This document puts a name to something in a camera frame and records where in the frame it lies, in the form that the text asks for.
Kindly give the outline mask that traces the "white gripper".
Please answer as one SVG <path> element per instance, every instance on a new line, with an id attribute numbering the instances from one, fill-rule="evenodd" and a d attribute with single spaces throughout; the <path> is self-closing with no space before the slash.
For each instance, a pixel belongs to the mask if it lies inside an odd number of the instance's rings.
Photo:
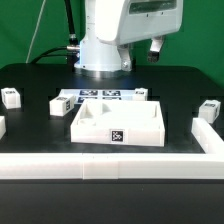
<path id="1" fill-rule="evenodd" d="M 183 0 L 96 0 L 95 32 L 101 42 L 120 45 L 117 50 L 121 69 L 131 71 L 132 59 L 127 43 L 153 38 L 148 61 L 157 63 L 163 35 L 180 29 L 182 13 Z"/>

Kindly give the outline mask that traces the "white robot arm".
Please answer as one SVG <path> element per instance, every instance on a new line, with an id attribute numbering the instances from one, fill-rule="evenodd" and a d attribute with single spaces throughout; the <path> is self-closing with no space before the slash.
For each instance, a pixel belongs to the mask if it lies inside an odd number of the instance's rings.
<path id="1" fill-rule="evenodd" d="M 85 35 L 74 67 L 92 77 L 113 77 L 134 67 L 134 43 L 149 40 L 156 63 L 167 34 L 182 24 L 184 0 L 85 0 Z"/>

